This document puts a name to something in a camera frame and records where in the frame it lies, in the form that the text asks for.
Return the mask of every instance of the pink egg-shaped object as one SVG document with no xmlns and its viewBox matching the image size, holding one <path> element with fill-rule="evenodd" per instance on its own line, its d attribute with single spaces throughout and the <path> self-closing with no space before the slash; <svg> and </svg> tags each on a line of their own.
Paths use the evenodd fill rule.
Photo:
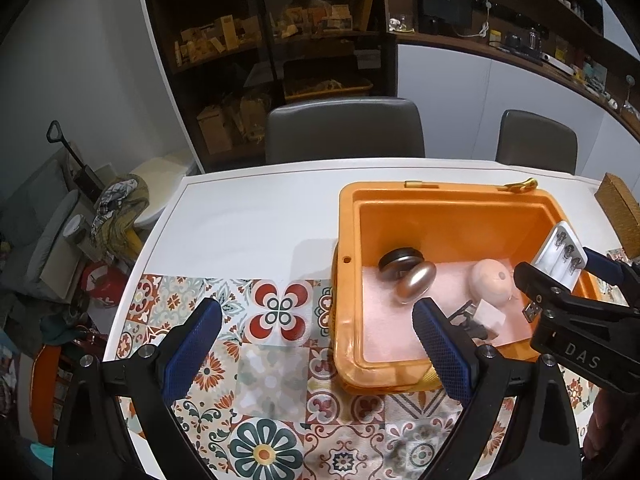
<svg viewBox="0 0 640 480">
<path fill-rule="evenodd" d="M 500 307 L 511 299 L 513 278 L 509 269 L 497 260 L 482 260 L 471 269 L 469 289 L 476 301 L 485 300 Z"/>
</svg>

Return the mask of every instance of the orange plastic box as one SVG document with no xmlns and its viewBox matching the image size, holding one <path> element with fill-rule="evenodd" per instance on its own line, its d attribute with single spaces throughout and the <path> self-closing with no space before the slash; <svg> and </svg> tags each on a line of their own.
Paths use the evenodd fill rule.
<svg viewBox="0 0 640 480">
<path fill-rule="evenodd" d="M 334 360 L 345 389 L 354 394 L 389 394 L 440 386 L 428 359 L 375 363 L 364 359 L 363 266 L 377 266 L 385 253 L 399 247 L 414 247 L 436 264 L 493 258 L 516 266 L 533 259 L 561 220 L 567 218 L 556 200 L 531 186 L 420 182 L 346 186 L 340 192 L 332 319 Z M 597 291 L 595 279 L 583 272 L 574 294 L 597 300 Z M 499 350 L 520 360 L 538 355 L 528 339 Z"/>
</svg>

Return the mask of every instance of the white wall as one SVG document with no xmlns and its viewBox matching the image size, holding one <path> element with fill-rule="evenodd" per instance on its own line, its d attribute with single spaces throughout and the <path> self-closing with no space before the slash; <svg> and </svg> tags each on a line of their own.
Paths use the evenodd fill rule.
<svg viewBox="0 0 640 480">
<path fill-rule="evenodd" d="M 472 158 L 492 61 L 443 48 L 398 45 L 398 97 L 420 111 L 433 158 Z"/>
<path fill-rule="evenodd" d="M 140 0 L 31 0 L 0 45 L 0 118 L 5 197 L 59 148 L 53 119 L 93 168 L 187 147 Z"/>
<path fill-rule="evenodd" d="M 600 180 L 607 171 L 620 177 L 631 190 L 640 176 L 640 143 L 609 114 L 604 115 L 581 175 Z"/>
<path fill-rule="evenodd" d="M 482 56 L 398 46 L 398 97 L 416 103 L 425 151 L 434 158 L 495 160 L 505 110 L 526 110 L 570 127 L 576 174 L 616 174 L 640 200 L 640 143 L 606 110 L 538 74 Z"/>
<path fill-rule="evenodd" d="M 571 128 L 578 137 L 580 174 L 596 141 L 602 117 L 597 104 L 551 79 L 523 68 L 492 60 L 484 111 L 472 158 L 495 160 L 500 122 L 505 110 L 524 110 Z"/>
</svg>

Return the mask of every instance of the metal screw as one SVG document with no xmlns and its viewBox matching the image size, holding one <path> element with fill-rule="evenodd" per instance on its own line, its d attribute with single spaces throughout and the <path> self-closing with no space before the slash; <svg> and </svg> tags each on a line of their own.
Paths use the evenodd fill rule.
<svg viewBox="0 0 640 480">
<path fill-rule="evenodd" d="M 495 357 L 495 355 L 497 353 L 495 348 L 494 348 L 494 346 L 492 346 L 492 345 L 479 346 L 478 350 L 480 352 L 480 355 L 483 355 L 484 357 L 487 357 L 489 359 Z"/>
<path fill-rule="evenodd" d="M 556 247 L 560 247 L 564 239 L 566 238 L 566 233 L 559 233 L 556 237 Z"/>
<path fill-rule="evenodd" d="M 567 245 L 567 247 L 564 248 L 564 259 L 568 260 L 569 257 L 571 257 L 571 253 L 574 252 L 574 246 L 572 246 L 571 244 Z"/>
<path fill-rule="evenodd" d="M 83 355 L 80 358 L 80 366 L 82 368 L 87 368 L 88 366 L 91 366 L 93 362 L 94 362 L 94 356 L 89 354 Z"/>
<path fill-rule="evenodd" d="M 142 345 L 139 349 L 138 349 L 138 355 L 140 357 L 142 357 L 143 359 L 146 359 L 148 357 L 151 357 L 154 352 L 156 351 L 156 346 L 155 345 Z"/>
<path fill-rule="evenodd" d="M 543 354 L 542 362 L 547 366 L 556 366 L 556 358 L 551 354 Z"/>
</svg>

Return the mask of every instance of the wicker basket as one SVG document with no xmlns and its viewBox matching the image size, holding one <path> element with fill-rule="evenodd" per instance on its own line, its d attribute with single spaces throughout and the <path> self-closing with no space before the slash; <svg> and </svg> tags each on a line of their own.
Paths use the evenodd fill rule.
<svg viewBox="0 0 640 480">
<path fill-rule="evenodd" d="M 640 205 L 618 176 L 605 173 L 596 200 L 618 235 L 626 256 L 640 256 Z"/>
</svg>

